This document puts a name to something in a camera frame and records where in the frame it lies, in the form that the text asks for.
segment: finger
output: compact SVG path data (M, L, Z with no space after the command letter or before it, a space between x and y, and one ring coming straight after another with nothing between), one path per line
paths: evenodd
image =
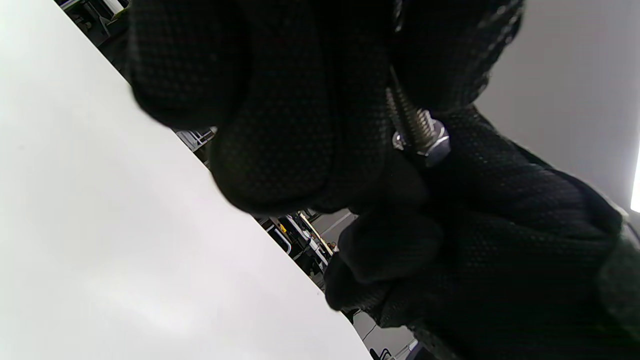
M444 166L428 176L434 194L454 184L463 189L470 206L520 225L561 233L593 228L593 214L575 181L533 161L474 107L438 119L449 132L451 153Z
M360 284L336 252L324 273L324 297L334 310L367 309L377 306L391 289L391 282Z
M520 27L524 0L412 1L393 48L408 97L420 108L471 104Z
M378 208L340 234L340 255L362 284L408 276L426 266L442 244L430 218L404 208Z
M236 2L139 0L131 11L127 66L143 110L174 129L229 121L251 73Z
M300 8L287 13L295 26L254 34L254 62L263 65L254 65L237 118L214 139L214 178L250 213L344 208L383 168L388 2L366 12L355 1L306 3L283 2Z

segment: ceiling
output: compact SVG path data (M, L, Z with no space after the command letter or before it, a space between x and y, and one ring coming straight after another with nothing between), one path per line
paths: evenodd
M478 101L505 135L627 211L639 147L638 19L636 0L530 0Z

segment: textured fabric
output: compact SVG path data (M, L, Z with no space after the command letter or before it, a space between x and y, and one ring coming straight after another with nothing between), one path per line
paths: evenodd
M637 341L640 341L640 239L629 226L598 276L602 302Z
M163 124L218 126L211 170L238 208L361 214L332 308L407 325L440 360L638 359L595 284L621 215L470 105L523 2L413 0L393 34L389 0L136 0L129 73ZM451 136L420 174L390 152L390 66Z
M416 225L418 215L386 206L362 214L340 237L339 265L329 265L329 305L364 308L382 327L407 325L439 343L431 350L440 359L451 348L467 359L637 358L626 334L600 330L608 317L595 300L621 214L503 138L475 108L438 119L451 153L423 173L432 195L417 213L431 221ZM417 231L427 226L430 234ZM434 242L442 246L419 250ZM349 293L361 303L346 296L345 278L356 279Z
M521 0L413 1L393 35L389 0L138 0L131 82L161 122L218 126L211 168L237 207L334 211L386 165L390 65L423 108L464 106L521 12Z

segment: fluorescent light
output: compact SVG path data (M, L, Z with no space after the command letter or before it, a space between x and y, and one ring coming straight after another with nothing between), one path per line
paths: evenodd
M634 190L631 194L631 210L640 213L640 155L636 163L636 176L634 178Z

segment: gloved hand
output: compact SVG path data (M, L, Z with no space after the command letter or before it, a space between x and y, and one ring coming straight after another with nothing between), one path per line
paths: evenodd
M129 78L175 129L218 126L227 199L253 214L345 208L388 165L391 65L421 108L470 104L515 36L523 0L136 0Z
M595 285L620 213L473 106L434 116L451 153L422 173L427 204L361 213L325 273L329 305L407 325L440 359L452 358L444 343L473 360L637 357L603 330Z
M357 207L326 273L333 308L469 360L619 359L593 279L620 214L470 105L522 3L413 0L393 35L389 0L136 0L129 78L163 124L218 126L211 168L238 208ZM423 173L390 146L391 65L451 136Z

